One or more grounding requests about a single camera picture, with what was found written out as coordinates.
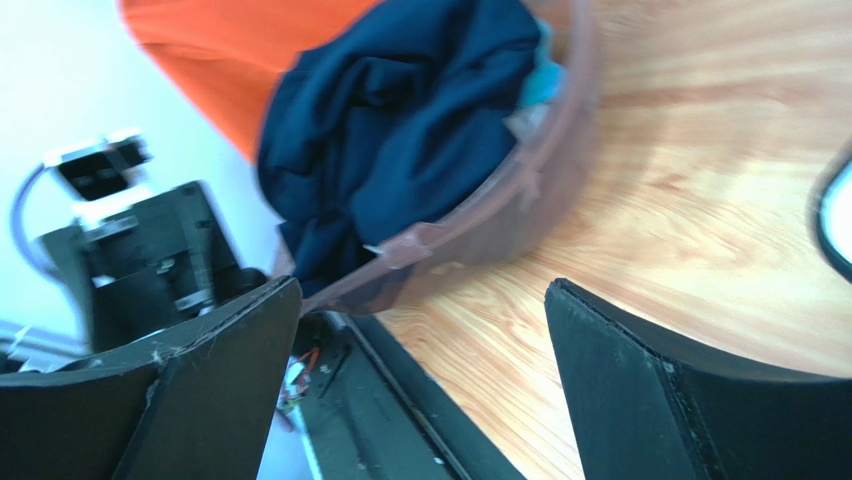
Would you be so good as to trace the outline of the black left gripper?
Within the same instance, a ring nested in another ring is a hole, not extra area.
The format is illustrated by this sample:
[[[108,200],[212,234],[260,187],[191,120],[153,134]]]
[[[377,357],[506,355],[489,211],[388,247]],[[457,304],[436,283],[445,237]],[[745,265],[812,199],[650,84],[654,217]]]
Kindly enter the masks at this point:
[[[41,236],[95,353],[222,306],[266,282],[242,267],[199,181]]]

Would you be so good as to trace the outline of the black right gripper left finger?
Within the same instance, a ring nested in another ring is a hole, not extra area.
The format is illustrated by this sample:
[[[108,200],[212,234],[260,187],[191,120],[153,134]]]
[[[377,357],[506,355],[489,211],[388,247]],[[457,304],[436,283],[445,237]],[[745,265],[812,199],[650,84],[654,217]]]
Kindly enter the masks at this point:
[[[301,311],[293,278],[50,373],[1,378],[5,479],[252,479]]]

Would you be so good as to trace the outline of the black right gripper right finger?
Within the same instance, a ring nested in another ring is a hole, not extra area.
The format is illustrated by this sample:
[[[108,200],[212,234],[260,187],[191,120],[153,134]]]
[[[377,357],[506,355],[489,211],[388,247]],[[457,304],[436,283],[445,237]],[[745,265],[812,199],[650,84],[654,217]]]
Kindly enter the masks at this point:
[[[741,357],[566,280],[545,310],[589,479],[847,479],[851,383]]]

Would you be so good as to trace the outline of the navy blue t shirt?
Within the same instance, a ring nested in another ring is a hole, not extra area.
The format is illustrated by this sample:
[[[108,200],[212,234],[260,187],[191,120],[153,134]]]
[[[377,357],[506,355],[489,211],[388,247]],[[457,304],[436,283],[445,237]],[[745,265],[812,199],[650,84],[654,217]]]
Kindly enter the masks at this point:
[[[300,55],[271,98],[256,165],[305,296],[495,171],[539,41],[519,1],[384,1]]]

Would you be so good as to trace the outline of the turquoise t shirt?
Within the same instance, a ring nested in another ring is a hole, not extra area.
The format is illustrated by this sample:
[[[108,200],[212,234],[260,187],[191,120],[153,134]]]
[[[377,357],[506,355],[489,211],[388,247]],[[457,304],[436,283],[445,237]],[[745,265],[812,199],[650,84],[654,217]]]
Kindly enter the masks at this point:
[[[534,52],[534,67],[526,77],[517,108],[528,108],[552,101],[558,94],[565,72],[564,67],[552,59],[553,29],[543,19],[535,19],[539,42]]]

